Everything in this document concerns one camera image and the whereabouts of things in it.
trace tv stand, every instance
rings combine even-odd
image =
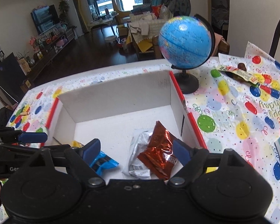
[[[56,52],[54,46],[56,45],[57,41],[64,35],[67,38],[68,42]],[[52,41],[50,44],[45,46],[45,51],[48,51],[47,54],[44,55],[43,58],[36,61],[35,64],[32,66],[31,71],[28,72],[26,75],[29,82],[34,82],[38,75],[41,73],[41,71],[45,68],[45,66],[51,63],[55,56],[57,56],[59,52],[63,50],[64,47],[67,46],[68,43],[71,42],[74,38],[75,34],[73,29],[68,29],[66,32],[59,34],[56,40]]]

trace birthday tablecloth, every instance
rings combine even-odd
[[[166,60],[160,61],[164,64],[94,75],[80,73],[36,87],[24,96],[7,126],[50,135],[46,123],[58,95],[120,77],[171,69]],[[237,67],[238,63],[244,63],[264,89],[239,83],[216,69],[219,64]],[[280,64],[248,43],[245,58],[220,55],[219,63],[218,58],[211,57],[190,72],[199,79],[200,86],[194,94],[184,97],[209,151],[220,153],[233,148],[271,184],[274,197],[266,218],[280,223],[280,161],[274,147],[280,137]],[[270,95],[270,89],[279,92],[278,99]],[[30,147],[38,148],[40,144]],[[0,223],[6,218],[1,208]]]
[[[220,54],[219,59],[191,70],[199,79],[199,89],[184,96],[188,111],[210,152],[233,148],[270,183],[273,200],[265,217],[280,223],[280,160],[274,146],[280,137],[280,63],[251,43],[245,58]],[[237,68],[239,63],[260,87],[240,83],[216,69],[219,64]]]

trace black pole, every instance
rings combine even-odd
[[[279,43],[279,39],[280,39],[280,20],[277,24],[277,27],[275,29],[275,33],[274,33],[274,37],[273,37],[273,41],[272,41],[272,45],[271,45],[271,49],[270,49],[270,53],[269,55],[271,57],[275,57],[276,54],[276,50],[278,47],[278,43]]]

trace doorway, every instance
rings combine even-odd
[[[229,27],[229,0],[211,0],[212,27],[227,41]]]

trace black globe base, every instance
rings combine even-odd
[[[183,94],[194,93],[199,88],[198,79],[187,73],[186,70],[182,70],[182,72],[176,73],[174,76]]]

